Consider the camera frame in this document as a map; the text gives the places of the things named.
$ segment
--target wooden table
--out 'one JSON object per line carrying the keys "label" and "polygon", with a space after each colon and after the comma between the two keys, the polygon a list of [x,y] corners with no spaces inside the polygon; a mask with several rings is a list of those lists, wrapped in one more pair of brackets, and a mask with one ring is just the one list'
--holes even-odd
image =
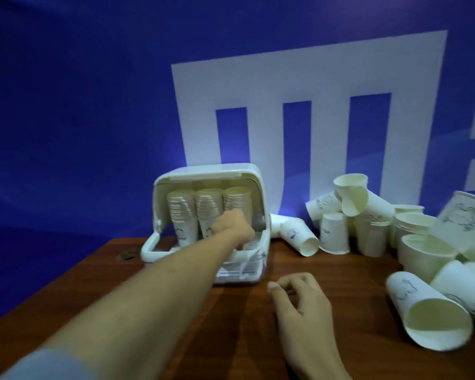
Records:
{"label": "wooden table", "polygon": [[[0,319],[0,373],[139,271],[139,257],[118,261],[117,256],[138,251],[144,241],[112,240]],[[173,240],[162,242],[168,247]],[[211,290],[163,378],[288,378],[266,283],[311,272],[332,303],[338,346],[354,380],[475,379],[475,334],[468,346],[451,353],[422,349],[406,336],[384,287],[386,277],[400,268],[389,255],[320,252],[302,258],[274,241],[259,284]]]}

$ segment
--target person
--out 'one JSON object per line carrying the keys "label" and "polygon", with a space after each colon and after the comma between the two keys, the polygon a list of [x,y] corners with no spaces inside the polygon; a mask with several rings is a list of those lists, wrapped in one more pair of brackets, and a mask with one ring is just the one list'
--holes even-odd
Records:
{"label": "person", "polygon": [[[0,380],[153,379],[202,308],[217,270],[254,230],[226,211],[213,235],[141,270],[97,301]],[[336,346],[332,311],[315,278],[289,274],[268,283],[286,361],[303,379],[350,379]],[[289,294],[296,293],[294,307]]]}

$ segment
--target blue backdrop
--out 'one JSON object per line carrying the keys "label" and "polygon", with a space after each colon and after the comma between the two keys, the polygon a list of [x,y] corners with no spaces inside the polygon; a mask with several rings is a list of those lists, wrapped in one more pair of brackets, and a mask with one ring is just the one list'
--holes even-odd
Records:
{"label": "blue backdrop", "polygon": [[[0,0],[0,315],[108,238],[150,234],[154,179],[186,165],[171,64],[440,30],[430,214],[475,159],[475,0]],[[377,193],[390,103],[350,102],[346,170]],[[222,162],[249,160],[246,108],[216,114]],[[280,213],[306,217],[310,102],[283,118]]]}

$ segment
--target sleeve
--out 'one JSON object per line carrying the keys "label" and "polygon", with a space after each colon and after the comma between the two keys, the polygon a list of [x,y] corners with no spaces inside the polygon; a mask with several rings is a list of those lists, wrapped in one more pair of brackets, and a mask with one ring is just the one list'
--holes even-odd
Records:
{"label": "sleeve", "polygon": [[0,376],[0,380],[97,380],[80,360],[62,350],[32,352]]}

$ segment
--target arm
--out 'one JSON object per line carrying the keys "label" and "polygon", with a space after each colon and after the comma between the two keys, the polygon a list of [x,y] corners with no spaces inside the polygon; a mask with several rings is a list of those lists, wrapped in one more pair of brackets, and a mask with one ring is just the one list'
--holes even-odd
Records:
{"label": "arm", "polygon": [[101,379],[156,378],[202,307],[216,272],[255,233],[240,210],[225,212],[214,235],[124,282],[50,338]]}
{"label": "arm", "polygon": [[[285,358],[298,377],[352,380],[336,346],[331,303],[313,275],[289,274],[269,282],[267,288],[276,308]],[[297,294],[297,308],[290,293]]]}

